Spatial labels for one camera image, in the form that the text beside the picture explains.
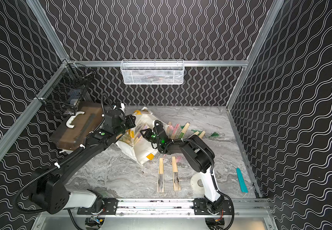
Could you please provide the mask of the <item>beige folding fan dark print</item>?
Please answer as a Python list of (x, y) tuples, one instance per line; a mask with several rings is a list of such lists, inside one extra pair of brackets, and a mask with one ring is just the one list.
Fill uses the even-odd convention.
[(157, 177), (157, 193), (164, 192), (164, 159), (159, 159), (158, 177)]

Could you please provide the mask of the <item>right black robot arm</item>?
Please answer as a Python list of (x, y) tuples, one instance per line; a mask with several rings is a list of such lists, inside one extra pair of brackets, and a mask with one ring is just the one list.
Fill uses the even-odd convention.
[(196, 209), (211, 215), (234, 215), (232, 199), (220, 191), (215, 178), (215, 154), (198, 135), (170, 139), (159, 120), (154, 122), (153, 128), (142, 129), (141, 135), (163, 155), (183, 154), (190, 167), (199, 174), (204, 188), (204, 203)]

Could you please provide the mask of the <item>beige folding fan long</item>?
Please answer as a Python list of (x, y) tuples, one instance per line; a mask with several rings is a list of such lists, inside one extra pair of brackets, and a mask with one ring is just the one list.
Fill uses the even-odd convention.
[(180, 191), (181, 190), (181, 185), (180, 185), (180, 180), (179, 180), (176, 157), (172, 157), (172, 171), (173, 171), (174, 191)]

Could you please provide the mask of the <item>white tote bag yellow handles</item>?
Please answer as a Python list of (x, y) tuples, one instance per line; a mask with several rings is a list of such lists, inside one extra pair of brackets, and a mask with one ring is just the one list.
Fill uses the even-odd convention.
[(157, 118), (147, 107), (135, 110), (133, 115), (136, 117), (135, 127), (127, 130), (124, 135), (116, 142), (121, 151), (134, 160), (139, 165), (152, 160), (158, 154), (152, 144), (141, 134), (141, 130), (153, 128)]

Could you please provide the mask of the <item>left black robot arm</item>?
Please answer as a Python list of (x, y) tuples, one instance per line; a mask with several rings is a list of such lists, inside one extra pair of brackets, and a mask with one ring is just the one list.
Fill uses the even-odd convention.
[(79, 193), (68, 191), (65, 185), (88, 161), (116, 143), (120, 135), (134, 128), (135, 122), (136, 116), (125, 115), (119, 108), (105, 111), (101, 124), (85, 137), (77, 149), (51, 168), (39, 168), (32, 173), (31, 180), (16, 192), (13, 198), (14, 209), (23, 214), (56, 214), (72, 208), (99, 211), (99, 194), (84, 192), (89, 197), (80, 199)]

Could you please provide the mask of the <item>pink folding fan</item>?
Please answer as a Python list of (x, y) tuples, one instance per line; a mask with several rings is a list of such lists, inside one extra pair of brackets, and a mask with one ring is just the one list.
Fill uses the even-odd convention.
[(176, 135), (178, 133), (179, 128), (180, 128), (180, 124), (176, 124), (174, 126), (173, 132), (171, 134), (171, 139), (175, 139), (176, 138)]
[(173, 132), (173, 126), (172, 126), (172, 122), (171, 121), (169, 121), (168, 122), (168, 127), (167, 127), (167, 129), (166, 129), (166, 134), (167, 134), (167, 136), (170, 138), (171, 137), (171, 135), (172, 135), (172, 132)]

